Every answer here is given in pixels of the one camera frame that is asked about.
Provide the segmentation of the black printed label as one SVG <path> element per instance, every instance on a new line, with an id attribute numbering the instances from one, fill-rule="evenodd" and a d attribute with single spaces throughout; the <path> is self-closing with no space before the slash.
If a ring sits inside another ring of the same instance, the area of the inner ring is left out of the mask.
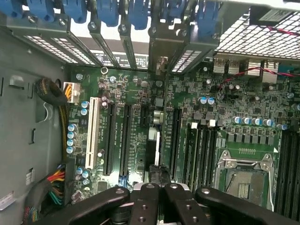
<path id="1" fill-rule="evenodd" d="M 111 60 L 103 51 L 92 51 L 98 60 L 107 67 L 113 67 Z M 124 52 L 113 52 L 117 62 L 121 68 L 130 68 L 130 64 L 127 55 Z M 135 54 L 136 65 L 138 69 L 148 68 L 148 55 L 147 54 Z"/>

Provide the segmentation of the CPU socket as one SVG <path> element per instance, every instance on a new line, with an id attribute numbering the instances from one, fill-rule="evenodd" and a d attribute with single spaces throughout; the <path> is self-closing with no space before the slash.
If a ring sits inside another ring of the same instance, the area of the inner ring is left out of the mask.
<path id="1" fill-rule="evenodd" d="M 250 159 L 232 157 L 228 150 L 223 150 L 217 160 L 214 188 L 271 210 L 269 171 L 273 191 L 275 166 L 270 153 Z"/>

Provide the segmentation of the metal expansion slot cover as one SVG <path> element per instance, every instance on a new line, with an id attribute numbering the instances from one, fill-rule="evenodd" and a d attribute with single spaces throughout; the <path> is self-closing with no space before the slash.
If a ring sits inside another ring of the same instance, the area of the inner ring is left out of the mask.
<path id="1" fill-rule="evenodd" d="M 123 21 L 118 27 L 121 44 L 126 53 L 127 60 L 132 70 L 137 70 L 137 64 L 131 40 L 131 24 Z"/>
<path id="2" fill-rule="evenodd" d="M 184 74 L 191 71 L 201 61 L 203 61 L 212 51 L 219 45 L 219 40 L 214 39 L 212 36 L 190 37 L 190 42 L 182 50 L 182 54 L 176 61 L 170 73 Z"/>
<path id="3" fill-rule="evenodd" d="M 119 65 L 117 59 L 115 58 L 110 47 L 108 46 L 105 39 L 101 35 L 101 22 L 98 19 L 96 19 L 95 21 L 91 19 L 91 21 L 88 24 L 88 29 L 89 29 L 90 35 L 92 36 L 94 41 L 97 43 L 97 45 L 102 48 L 104 54 L 106 54 L 108 56 L 112 65 L 115 68 L 120 68 L 120 65 Z"/>
<path id="4" fill-rule="evenodd" d="M 57 18 L 58 27 L 55 31 L 58 34 L 51 39 L 62 47 L 67 53 L 71 54 L 78 63 L 86 66 L 96 66 L 97 59 L 88 48 L 71 32 L 71 22 L 66 18 Z"/>
<path id="5" fill-rule="evenodd" d="M 77 64 L 79 61 L 74 56 L 67 53 L 52 42 L 48 37 L 42 37 L 38 31 L 38 19 L 31 15 L 23 18 L 8 17 L 5 26 L 11 31 L 12 35 L 19 40 L 55 57 L 56 59 L 69 64 Z"/>

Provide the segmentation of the black RAM slot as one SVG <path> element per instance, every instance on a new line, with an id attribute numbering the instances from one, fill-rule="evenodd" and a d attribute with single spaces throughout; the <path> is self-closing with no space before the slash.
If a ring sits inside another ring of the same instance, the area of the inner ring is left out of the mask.
<path id="1" fill-rule="evenodd" d="M 211 139 L 211 129 L 208 128 L 208 147 L 207 147 L 207 170 L 206 170 L 206 185 L 210 183 L 210 139 Z"/>
<path id="2" fill-rule="evenodd" d="M 218 142 L 218 128 L 214 128 L 214 142 L 213 142 L 213 173 L 212 173 L 212 187 L 215 187 L 215 173 L 216 173 L 216 155 L 217 155 L 217 142 Z"/>
<path id="3" fill-rule="evenodd" d="M 205 175 L 205 158 L 206 158 L 206 129 L 205 127 L 202 127 L 202 139 L 201 139 L 201 161 L 200 161 L 200 167 L 199 167 L 199 186 L 203 185 L 203 177 Z"/>

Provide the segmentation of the large metal port block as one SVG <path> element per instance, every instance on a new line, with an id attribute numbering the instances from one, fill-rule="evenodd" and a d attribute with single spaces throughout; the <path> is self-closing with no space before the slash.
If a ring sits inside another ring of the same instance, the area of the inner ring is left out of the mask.
<path id="1" fill-rule="evenodd" d="M 247 66 L 247 75 L 248 76 L 260 76 L 260 68 L 261 61 L 260 60 L 249 60 Z"/>

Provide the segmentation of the white power connector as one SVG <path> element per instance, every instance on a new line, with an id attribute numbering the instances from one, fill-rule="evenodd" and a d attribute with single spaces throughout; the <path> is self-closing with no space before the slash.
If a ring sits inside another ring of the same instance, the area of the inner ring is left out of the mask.
<path id="1" fill-rule="evenodd" d="M 79 104 L 79 98 L 80 98 L 80 89 L 81 86 L 79 83 L 75 82 L 64 82 L 63 83 L 63 92 L 65 93 L 65 96 L 67 97 L 67 102 L 71 104 Z"/>

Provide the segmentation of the thin metal locking lever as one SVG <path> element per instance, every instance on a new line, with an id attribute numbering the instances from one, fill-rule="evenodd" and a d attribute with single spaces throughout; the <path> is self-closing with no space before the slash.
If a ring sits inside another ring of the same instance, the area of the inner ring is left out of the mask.
<path id="1" fill-rule="evenodd" d="M 272 178 L 271 178 L 271 172 L 269 171 L 268 173 L 269 177 L 269 199 L 270 199 L 270 206 L 271 206 L 271 211 L 274 212 L 274 203 L 273 203 L 273 198 L 272 198 Z"/>

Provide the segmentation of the white PCI expansion slot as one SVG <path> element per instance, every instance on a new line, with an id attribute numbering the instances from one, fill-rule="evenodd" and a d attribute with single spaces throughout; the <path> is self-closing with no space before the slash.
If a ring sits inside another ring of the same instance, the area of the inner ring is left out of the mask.
<path id="1" fill-rule="evenodd" d="M 93 169 L 97 161 L 100 98 L 90 98 L 85 168 Z"/>

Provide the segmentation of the green motherboard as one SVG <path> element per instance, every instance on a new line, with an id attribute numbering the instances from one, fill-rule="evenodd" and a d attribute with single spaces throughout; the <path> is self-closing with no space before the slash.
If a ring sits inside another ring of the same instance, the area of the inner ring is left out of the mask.
<path id="1" fill-rule="evenodd" d="M 85 200 L 119 183 L 120 155 L 124 105 L 132 106 L 130 150 L 127 170 L 127 189 L 149 182 L 145 168 L 147 127 L 140 126 L 141 105 L 151 101 L 152 73 L 108 68 L 75 67 L 72 83 L 79 83 L 79 104 L 69 108 L 67 156 L 74 160 L 72 203 Z M 213 188 L 214 128 L 218 128 L 216 164 L 221 151 L 232 157 L 260 159 L 270 153 L 275 166 L 273 201 L 274 212 L 300 222 L 300 75 L 283 74 L 264 69 L 260 76 L 247 72 L 229 75 L 204 67 L 186 75 L 170 74 L 167 86 L 167 105 L 163 156 L 159 166 L 170 170 L 170 147 L 174 108 L 180 108 L 181 127 L 177 152 L 177 168 L 172 183 L 187 186 L 188 129 L 198 123 L 197 158 L 194 188 Z M 97 161 L 93 169 L 85 168 L 90 98 L 100 98 Z M 116 125 L 112 172 L 103 175 L 108 105 L 116 105 Z M 203 185 L 199 186 L 202 127 L 206 129 L 206 158 Z M 208 128 L 211 129 L 210 183 L 206 185 Z"/>

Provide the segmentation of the short black expansion slot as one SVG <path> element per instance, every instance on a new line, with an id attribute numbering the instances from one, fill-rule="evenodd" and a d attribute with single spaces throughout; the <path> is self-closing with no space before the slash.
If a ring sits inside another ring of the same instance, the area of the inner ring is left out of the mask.
<path id="1" fill-rule="evenodd" d="M 149 106 L 141 105 L 140 110 L 140 126 L 147 127 L 149 125 Z"/>

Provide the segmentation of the black open PC case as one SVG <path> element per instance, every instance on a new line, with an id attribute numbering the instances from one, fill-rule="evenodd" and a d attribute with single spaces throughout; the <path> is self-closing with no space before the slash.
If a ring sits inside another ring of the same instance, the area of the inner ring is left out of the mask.
<path id="1" fill-rule="evenodd" d="M 62 0 L 54 1 L 55 19 L 46 22 L 34 16 L 22 0 L 22 18 L 37 18 L 37 30 L 44 38 L 58 34 L 57 18 L 66 18 Z M 97 0 L 85 0 L 87 19 L 76 23 L 70 16 L 71 32 L 92 52 L 103 51 L 90 35 L 88 24 L 98 18 Z M 118 27 L 129 24 L 129 0 L 117 0 L 119 22 L 107 27 L 101 22 L 101 35 L 112 52 L 125 53 Z M 215 33 L 218 47 L 186 75 L 204 67 L 212 68 L 214 58 L 240 61 L 240 71 L 248 70 L 249 60 L 260 60 L 260 71 L 300 75 L 300 0 L 212 0 L 219 3 Z M 190 37 L 198 35 L 196 15 L 199 0 L 187 0 L 181 19 L 174 24 L 188 25 Z M 167 23 L 161 19 L 164 0 L 149 0 L 148 24 L 135 30 L 131 24 L 134 54 L 149 56 L 149 28 Z M 249 24 L 251 6 L 267 6 L 294 11 L 274 27 Z M 96 66 L 64 63 L 19 40 L 5 26 L 10 17 L 0 12 L 0 225 L 38 225 L 39 220 L 74 205 L 73 180 L 75 162 L 67 156 L 70 103 L 63 83 L 70 82 L 75 67 L 108 68 L 151 73 L 147 69 L 104 66 L 96 57 Z M 156 225 L 182 225 L 171 218 L 164 187 L 159 192 Z"/>

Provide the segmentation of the blue slot retention clip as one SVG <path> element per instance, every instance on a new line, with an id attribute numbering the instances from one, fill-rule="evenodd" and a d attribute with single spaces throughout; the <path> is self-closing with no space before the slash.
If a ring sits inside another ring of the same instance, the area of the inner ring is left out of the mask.
<path id="1" fill-rule="evenodd" d="M 65 14 L 76 23 L 82 24 L 87 19 L 87 4 L 85 0 L 62 0 Z"/>
<path id="2" fill-rule="evenodd" d="M 12 18 L 22 18 L 22 0 L 0 0 L 0 12 Z"/>
<path id="3" fill-rule="evenodd" d="M 26 0 L 30 12 L 46 22 L 53 22 L 55 19 L 53 0 Z"/>
<path id="4" fill-rule="evenodd" d="M 129 0 L 128 19 L 135 30 L 144 30 L 148 24 L 149 0 Z"/>
<path id="5" fill-rule="evenodd" d="M 212 0 L 199 0 L 196 22 L 198 37 L 208 37 L 215 33 L 219 3 Z"/>
<path id="6" fill-rule="evenodd" d="M 119 22 L 117 0 L 97 0 L 97 15 L 107 27 L 116 27 Z"/>
<path id="7" fill-rule="evenodd" d="M 172 25 L 175 19 L 181 19 L 187 0 L 164 0 L 161 19 Z"/>

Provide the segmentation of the metal USB port block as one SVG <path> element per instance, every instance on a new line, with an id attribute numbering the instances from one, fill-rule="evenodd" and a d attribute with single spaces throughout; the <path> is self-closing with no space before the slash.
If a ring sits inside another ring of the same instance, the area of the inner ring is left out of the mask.
<path id="1" fill-rule="evenodd" d="M 228 74 L 235 75 L 240 71 L 240 61 L 239 60 L 229 60 L 228 61 Z"/>
<path id="2" fill-rule="evenodd" d="M 220 58 L 214 58 L 214 66 L 213 66 L 213 72 L 217 74 L 223 74 L 225 72 L 225 66 L 227 61 Z"/>

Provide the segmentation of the long black expansion slot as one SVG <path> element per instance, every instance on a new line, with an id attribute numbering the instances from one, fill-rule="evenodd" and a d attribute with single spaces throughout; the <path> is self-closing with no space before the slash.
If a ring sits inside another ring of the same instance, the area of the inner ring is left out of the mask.
<path id="1" fill-rule="evenodd" d="M 123 187 L 127 187 L 128 178 L 128 158 L 130 150 L 130 136 L 131 136 L 131 123 L 132 123 L 132 106 L 124 105 L 124 118 L 122 129 L 122 142 L 121 142 L 121 155 L 120 155 L 120 173 L 119 183 Z"/>
<path id="2" fill-rule="evenodd" d="M 106 146 L 105 146 L 105 157 L 104 157 L 104 167 L 103 167 L 104 176 L 109 176 L 112 172 L 115 125 L 116 125 L 116 105 L 115 103 L 112 103 L 108 105 L 108 110 L 107 110 Z"/>
<path id="3" fill-rule="evenodd" d="M 177 168 L 177 152 L 180 139 L 180 127 L 181 127 L 181 114 L 180 108 L 174 108 L 172 118 L 172 135 L 171 135 L 171 147 L 170 147 L 170 171 L 171 179 L 175 180 L 176 168 Z"/>

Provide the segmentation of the black box with grey label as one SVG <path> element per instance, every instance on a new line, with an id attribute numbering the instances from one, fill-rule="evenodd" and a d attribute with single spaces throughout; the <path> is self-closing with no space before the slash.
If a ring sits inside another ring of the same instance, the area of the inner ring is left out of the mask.
<path id="1" fill-rule="evenodd" d="M 294 11 L 255 5 L 250 7 L 249 24 L 274 27 L 293 13 Z"/>

